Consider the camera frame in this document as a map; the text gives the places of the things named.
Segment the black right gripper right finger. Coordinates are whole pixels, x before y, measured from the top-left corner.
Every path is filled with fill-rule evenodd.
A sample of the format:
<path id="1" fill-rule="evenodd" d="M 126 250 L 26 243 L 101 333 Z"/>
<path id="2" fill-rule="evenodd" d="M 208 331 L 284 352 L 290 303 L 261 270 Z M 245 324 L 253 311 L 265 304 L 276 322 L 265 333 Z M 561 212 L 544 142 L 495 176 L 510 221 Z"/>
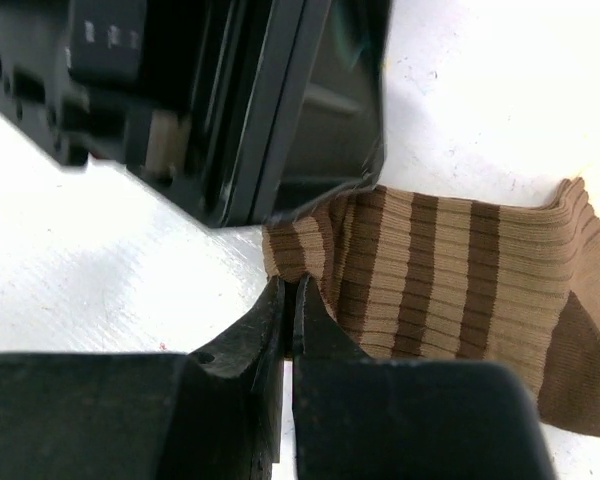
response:
<path id="1" fill-rule="evenodd" d="M 297 290 L 293 417 L 301 479 L 551 479 L 536 407 L 506 367 L 377 360 Z"/>

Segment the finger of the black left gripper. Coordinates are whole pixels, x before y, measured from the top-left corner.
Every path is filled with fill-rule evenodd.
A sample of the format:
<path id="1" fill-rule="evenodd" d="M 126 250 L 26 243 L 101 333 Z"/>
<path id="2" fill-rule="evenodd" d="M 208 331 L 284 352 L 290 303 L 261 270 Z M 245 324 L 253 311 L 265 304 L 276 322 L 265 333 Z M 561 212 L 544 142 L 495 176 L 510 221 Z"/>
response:
<path id="1" fill-rule="evenodd" d="M 389 1 L 275 1 L 229 187 L 230 226 L 294 221 L 385 160 Z"/>

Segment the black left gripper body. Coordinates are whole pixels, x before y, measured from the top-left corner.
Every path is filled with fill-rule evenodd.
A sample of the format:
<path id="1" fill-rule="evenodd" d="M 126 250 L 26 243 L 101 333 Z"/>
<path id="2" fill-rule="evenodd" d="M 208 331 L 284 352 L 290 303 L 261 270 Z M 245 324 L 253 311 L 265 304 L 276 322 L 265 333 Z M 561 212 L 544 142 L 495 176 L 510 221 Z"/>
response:
<path id="1" fill-rule="evenodd" d="M 246 226 L 270 1 L 0 1 L 0 115 L 57 164 L 113 160 L 199 222 Z"/>

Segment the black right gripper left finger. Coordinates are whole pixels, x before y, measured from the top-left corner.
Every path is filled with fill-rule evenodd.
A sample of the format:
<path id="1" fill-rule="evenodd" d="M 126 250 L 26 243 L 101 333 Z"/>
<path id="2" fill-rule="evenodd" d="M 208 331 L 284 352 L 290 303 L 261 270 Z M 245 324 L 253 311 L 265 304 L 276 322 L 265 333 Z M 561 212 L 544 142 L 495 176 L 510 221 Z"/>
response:
<path id="1" fill-rule="evenodd" d="M 172 479 L 269 479 L 280 459 L 285 284 L 188 355 L 169 429 Z"/>

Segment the brown striped sock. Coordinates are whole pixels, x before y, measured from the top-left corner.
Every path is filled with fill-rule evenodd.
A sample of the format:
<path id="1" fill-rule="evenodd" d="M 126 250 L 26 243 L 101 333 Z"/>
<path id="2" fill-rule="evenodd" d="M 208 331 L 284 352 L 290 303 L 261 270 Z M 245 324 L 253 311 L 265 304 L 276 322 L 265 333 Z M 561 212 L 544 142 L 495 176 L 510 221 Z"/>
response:
<path id="1" fill-rule="evenodd" d="M 379 187 L 265 228 L 262 248 L 368 354 L 507 364 L 545 423 L 600 437 L 600 158 L 541 207 Z"/>

